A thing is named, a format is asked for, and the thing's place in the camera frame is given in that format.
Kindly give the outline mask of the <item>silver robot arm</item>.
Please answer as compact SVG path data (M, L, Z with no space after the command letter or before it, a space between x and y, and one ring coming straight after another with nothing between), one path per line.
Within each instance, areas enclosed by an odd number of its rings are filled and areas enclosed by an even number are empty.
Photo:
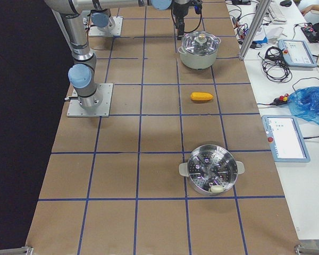
M158 10L165 10L172 5L173 1L46 1L45 3L60 14L68 34L75 62L68 72L68 77L78 95L79 105L82 108L91 108L101 104L103 95L98 92L97 84L94 82L96 56L89 46L81 13L147 5Z
M151 6L156 10L170 9L178 38L184 35L184 17L193 1L138 1L139 6ZM87 32L91 37L119 37L122 31L123 18L112 16L110 8L92 10L88 15Z

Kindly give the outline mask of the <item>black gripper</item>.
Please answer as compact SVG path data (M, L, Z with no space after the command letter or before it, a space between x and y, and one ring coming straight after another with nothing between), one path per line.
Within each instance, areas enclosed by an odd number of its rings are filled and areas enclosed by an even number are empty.
M189 0L174 0L172 2L172 19L177 29L177 40L184 36L184 17L189 11Z

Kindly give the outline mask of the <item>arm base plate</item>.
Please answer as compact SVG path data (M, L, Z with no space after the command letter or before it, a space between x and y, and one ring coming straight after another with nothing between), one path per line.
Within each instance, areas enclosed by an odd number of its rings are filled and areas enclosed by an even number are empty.
M122 16L93 15L89 29L90 37L119 37L122 32Z
M96 92L87 98L80 97L74 89L67 117L109 117L113 94L112 83L96 83Z

